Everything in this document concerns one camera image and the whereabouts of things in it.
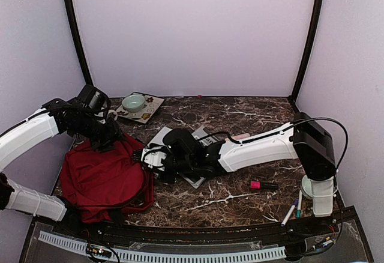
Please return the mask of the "red student backpack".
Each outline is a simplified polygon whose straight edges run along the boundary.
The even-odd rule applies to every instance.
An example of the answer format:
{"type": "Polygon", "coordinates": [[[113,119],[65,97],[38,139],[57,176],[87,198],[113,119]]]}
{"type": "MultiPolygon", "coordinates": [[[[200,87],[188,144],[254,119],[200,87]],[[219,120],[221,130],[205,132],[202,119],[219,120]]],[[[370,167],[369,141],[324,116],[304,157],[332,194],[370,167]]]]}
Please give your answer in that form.
{"type": "Polygon", "coordinates": [[[110,151],[99,152],[84,141],[64,157],[62,195],[79,210],[83,223],[123,223],[129,214],[154,203],[154,176],[134,160],[143,144],[130,136],[110,151]]]}

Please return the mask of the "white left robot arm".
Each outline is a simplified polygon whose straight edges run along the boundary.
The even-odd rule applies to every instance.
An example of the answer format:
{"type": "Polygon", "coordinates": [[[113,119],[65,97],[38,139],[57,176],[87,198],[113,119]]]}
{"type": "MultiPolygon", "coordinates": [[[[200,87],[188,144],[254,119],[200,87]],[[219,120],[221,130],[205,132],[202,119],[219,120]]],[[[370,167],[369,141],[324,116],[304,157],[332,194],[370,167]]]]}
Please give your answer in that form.
{"type": "Polygon", "coordinates": [[[1,133],[1,210],[13,210],[61,222],[72,237],[85,231],[85,224],[71,214],[71,204],[40,189],[18,183],[9,172],[15,163],[24,163],[29,153],[41,155],[47,142],[66,133],[87,138],[93,151],[112,150],[125,135],[110,116],[111,100],[92,85],[64,100],[54,98],[34,113],[1,133]]]}

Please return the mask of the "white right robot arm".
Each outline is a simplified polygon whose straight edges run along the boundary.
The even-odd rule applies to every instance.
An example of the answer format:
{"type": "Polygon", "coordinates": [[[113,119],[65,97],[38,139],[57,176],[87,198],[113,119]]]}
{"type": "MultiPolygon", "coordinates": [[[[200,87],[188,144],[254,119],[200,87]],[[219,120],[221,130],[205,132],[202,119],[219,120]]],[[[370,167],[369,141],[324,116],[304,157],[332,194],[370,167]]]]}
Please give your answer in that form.
{"type": "Polygon", "coordinates": [[[296,113],[292,122],[246,139],[203,144],[183,128],[165,133],[160,144],[134,152],[160,179],[173,183],[177,175],[212,178],[253,165],[278,160],[298,159],[310,182],[313,214],[306,223],[311,235],[319,235],[329,226],[335,192],[335,163],[332,136],[306,113],[296,113]]]}

